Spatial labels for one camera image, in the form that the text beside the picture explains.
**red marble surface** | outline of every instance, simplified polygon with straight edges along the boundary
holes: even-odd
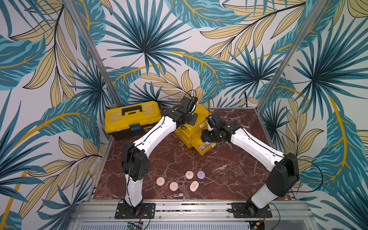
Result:
[[[267,143],[264,131],[254,109],[215,109],[226,122],[235,121],[258,139]],[[125,196],[126,181],[121,167],[121,148],[127,141],[115,141],[94,194],[95,199],[121,199]],[[144,199],[247,199],[266,181],[269,172],[246,151],[232,143],[223,142],[201,156],[194,148],[171,133],[150,155],[151,170],[143,182]],[[185,172],[195,176],[188,180]],[[205,172],[203,180],[197,178],[199,170]],[[165,184],[156,185],[158,177]],[[197,180],[199,187],[190,191],[190,184]],[[179,189],[172,192],[169,184],[176,181]]]

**yellow toolbox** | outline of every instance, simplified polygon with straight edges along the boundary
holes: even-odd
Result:
[[[185,124],[185,129],[179,127],[174,131],[174,133],[182,140],[182,142],[184,142],[184,144],[188,148],[193,146],[201,155],[203,155],[208,150],[213,148],[216,143],[211,143],[207,146],[201,140],[202,130],[208,129],[206,122],[206,117],[208,117],[209,115],[208,110],[198,104],[194,113],[198,115],[195,124]],[[203,145],[205,149],[201,150],[201,148],[199,147],[200,145]]]
[[[115,140],[148,132],[161,120],[157,102],[145,102],[106,111],[105,131]]]

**vent grille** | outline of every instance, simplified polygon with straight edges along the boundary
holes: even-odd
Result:
[[[125,230],[125,222],[84,222],[81,230]],[[195,221],[166,221],[151,222],[146,230],[249,230],[248,222],[195,222]]]

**tropical leaf wallpaper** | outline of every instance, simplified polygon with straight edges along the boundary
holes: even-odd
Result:
[[[242,107],[262,99],[317,0],[75,2],[123,105],[191,94]],[[63,1],[0,9],[0,230],[63,229],[116,102]],[[261,111],[276,148],[323,171],[300,161],[294,187],[322,183],[298,193],[321,229],[368,229],[367,16],[366,0],[328,0]]]
[[[98,44],[102,3],[77,5]],[[112,101],[62,1],[0,8],[0,229],[64,229],[100,168]]]
[[[321,169],[323,178],[316,166],[299,161],[301,180],[294,186],[319,228],[363,230],[368,229],[368,1],[331,4],[327,1],[315,22],[323,23],[312,26],[289,62],[262,119],[279,150]]]

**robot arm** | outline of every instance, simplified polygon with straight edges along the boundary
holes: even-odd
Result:
[[[226,124],[218,114],[209,115],[206,120],[209,129],[202,131],[202,141],[230,141],[251,154],[271,172],[266,183],[247,201],[255,214],[274,199],[285,196],[299,180],[295,155],[286,155],[271,148],[235,122]]]
[[[121,165],[127,181],[125,202],[130,212],[142,205],[143,178],[149,172],[148,157],[154,148],[171,132],[188,122],[197,106],[196,97],[183,97],[179,105],[168,110],[161,120],[144,136],[123,146]]]

